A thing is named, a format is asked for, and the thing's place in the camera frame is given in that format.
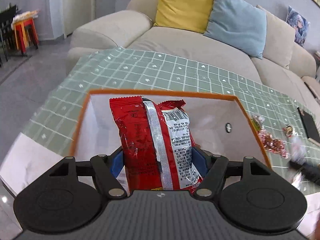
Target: black notebook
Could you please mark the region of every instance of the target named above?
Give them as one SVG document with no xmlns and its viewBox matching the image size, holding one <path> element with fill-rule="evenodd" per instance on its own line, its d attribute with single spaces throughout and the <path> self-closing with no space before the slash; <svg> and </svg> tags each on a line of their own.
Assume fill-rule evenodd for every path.
<svg viewBox="0 0 320 240">
<path fill-rule="evenodd" d="M 310 142 L 320 147 L 320 136 L 312 116 L 298 107 L 300 118 Z"/>
</svg>

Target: green grid mat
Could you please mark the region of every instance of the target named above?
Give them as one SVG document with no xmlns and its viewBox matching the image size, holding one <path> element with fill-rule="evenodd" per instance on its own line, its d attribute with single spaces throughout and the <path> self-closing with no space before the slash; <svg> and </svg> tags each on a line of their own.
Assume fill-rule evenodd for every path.
<svg viewBox="0 0 320 240">
<path fill-rule="evenodd" d="M 265 117 L 274 138 L 286 141 L 282 128 L 295 127 L 306 149 L 308 163 L 320 162 L 320 149 L 306 139 L 296 100 L 233 72 L 168 54 L 124 48 L 107 49 L 80 58 L 69 76 L 51 92 L 26 126 L 24 134 L 49 150 L 67 156 L 83 101 L 92 89 L 145 89 L 235 95 L 249 115 Z M 288 159 L 268 152 L 272 168 L 288 176 Z M 305 195 L 320 187 L 303 180 Z"/>
</svg>

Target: floor tile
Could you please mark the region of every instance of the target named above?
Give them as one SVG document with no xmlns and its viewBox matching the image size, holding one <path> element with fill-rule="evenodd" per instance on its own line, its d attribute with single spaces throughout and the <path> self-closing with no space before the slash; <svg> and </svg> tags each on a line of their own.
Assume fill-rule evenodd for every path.
<svg viewBox="0 0 320 240">
<path fill-rule="evenodd" d="M 20 53 L 14 53 L 17 57 L 8 56 L 8 61 L 5 60 L 2 47 L 0 47 L 0 59 L 2 60 L 0 67 L 0 84 L 17 69 L 23 62 L 27 61 L 28 57 L 22 57 Z"/>
<path fill-rule="evenodd" d="M 65 79 L 70 39 L 59 44 L 40 45 L 38 50 L 28 49 L 27 54 L 32 57 L 0 83 L 0 164 L 33 113 L 44 103 L 50 91 Z M 9 69 L 9 64 L 16 64 L 17 60 L 21 59 L 10 58 L 6 69 Z M 1 240 L 11 240 L 21 232 L 13 212 L 13 200 L 0 183 Z"/>
</svg>

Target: red snack bag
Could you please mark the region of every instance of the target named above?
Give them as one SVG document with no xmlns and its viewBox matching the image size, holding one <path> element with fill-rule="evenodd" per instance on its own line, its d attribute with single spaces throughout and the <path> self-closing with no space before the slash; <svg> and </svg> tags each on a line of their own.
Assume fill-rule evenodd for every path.
<svg viewBox="0 0 320 240">
<path fill-rule="evenodd" d="M 155 148 L 142 97 L 112 98 L 130 192 L 162 188 Z"/>
<path fill-rule="evenodd" d="M 202 178 L 192 163 L 192 147 L 195 143 L 189 131 L 189 117 L 182 109 L 185 104 L 183 100 L 171 100 L 157 106 L 161 111 L 158 115 L 159 120 L 164 126 L 162 126 L 162 133 L 167 148 L 173 187 L 193 193 Z"/>
<path fill-rule="evenodd" d="M 156 105 L 142 97 L 112 98 L 129 190 L 187 189 L 201 182 L 192 164 L 193 139 L 183 100 Z"/>
</svg>

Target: bag barcode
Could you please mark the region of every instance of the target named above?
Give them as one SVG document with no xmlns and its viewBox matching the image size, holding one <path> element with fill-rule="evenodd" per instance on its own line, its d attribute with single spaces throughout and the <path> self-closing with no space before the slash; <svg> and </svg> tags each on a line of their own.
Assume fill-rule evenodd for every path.
<svg viewBox="0 0 320 240">
<path fill-rule="evenodd" d="M 181 110 L 177 110 L 174 112 L 162 112 L 166 121 L 177 121 L 181 119 L 189 119 L 187 114 Z"/>
</svg>

